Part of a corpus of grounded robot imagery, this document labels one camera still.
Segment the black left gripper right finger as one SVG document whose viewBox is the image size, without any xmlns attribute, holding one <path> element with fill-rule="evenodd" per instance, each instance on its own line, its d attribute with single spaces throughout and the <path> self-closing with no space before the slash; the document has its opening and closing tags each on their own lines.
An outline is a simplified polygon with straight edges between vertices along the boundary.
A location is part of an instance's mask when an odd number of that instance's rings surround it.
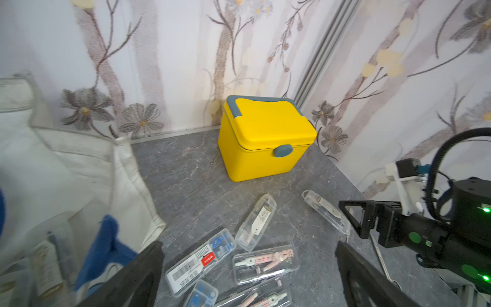
<svg viewBox="0 0 491 307">
<path fill-rule="evenodd" d="M 339 242 L 335 256 L 348 306 L 417 306 L 410 297 L 361 256 L 350 244 Z"/>
</svg>

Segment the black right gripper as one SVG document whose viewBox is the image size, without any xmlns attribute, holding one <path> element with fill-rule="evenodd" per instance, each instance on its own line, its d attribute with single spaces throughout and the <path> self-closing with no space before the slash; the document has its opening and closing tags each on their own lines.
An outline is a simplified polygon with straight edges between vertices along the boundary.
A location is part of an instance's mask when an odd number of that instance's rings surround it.
<svg viewBox="0 0 491 307">
<path fill-rule="evenodd" d="M 429 261 L 441 261 L 449 235 L 439 221 L 411 214 L 404 216 L 399 203 L 342 200 L 338 207 L 360 239 L 369 239 L 377 218 L 378 243 L 385 248 L 404 246 Z"/>
</svg>

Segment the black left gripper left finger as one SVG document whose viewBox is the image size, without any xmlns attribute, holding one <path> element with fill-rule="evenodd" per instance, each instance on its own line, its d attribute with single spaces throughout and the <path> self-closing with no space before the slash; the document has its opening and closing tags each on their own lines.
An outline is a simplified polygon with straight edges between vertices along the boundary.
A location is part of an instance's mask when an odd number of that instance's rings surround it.
<svg viewBox="0 0 491 307">
<path fill-rule="evenodd" d="M 153 306 L 162 275 L 162 243 L 155 241 L 79 306 Z"/>
</svg>

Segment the clear labelled case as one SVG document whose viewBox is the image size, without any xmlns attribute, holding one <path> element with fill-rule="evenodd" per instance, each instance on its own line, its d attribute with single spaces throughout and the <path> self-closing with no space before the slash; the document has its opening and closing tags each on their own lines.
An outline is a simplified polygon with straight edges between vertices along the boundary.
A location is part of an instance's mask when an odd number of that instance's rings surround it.
<svg viewBox="0 0 491 307">
<path fill-rule="evenodd" d="M 61 215 L 27 234 L 26 258 L 33 272 L 36 306 L 74 306 L 79 273 L 69 222 Z"/>
<path fill-rule="evenodd" d="M 340 211 L 339 208 L 328 202 L 325 198 L 312 190 L 305 190 L 301 193 L 304 201 L 319 213 L 327 222 L 329 222 L 341 234 L 349 237 L 351 224 Z"/>
</svg>

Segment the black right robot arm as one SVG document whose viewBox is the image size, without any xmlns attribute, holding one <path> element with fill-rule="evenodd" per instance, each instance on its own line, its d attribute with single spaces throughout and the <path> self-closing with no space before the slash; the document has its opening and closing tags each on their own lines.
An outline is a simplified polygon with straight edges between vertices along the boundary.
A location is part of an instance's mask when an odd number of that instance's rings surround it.
<svg viewBox="0 0 491 307">
<path fill-rule="evenodd" d="M 361 239 L 375 229 L 381 246 L 404 246 L 419 265 L 447 269 L 490 294 L 490 181 L 471 177 L 453 184 L 450 223 L 404 216 L 400 202 L 343 200 L 339 208 Z"/>
</svg>

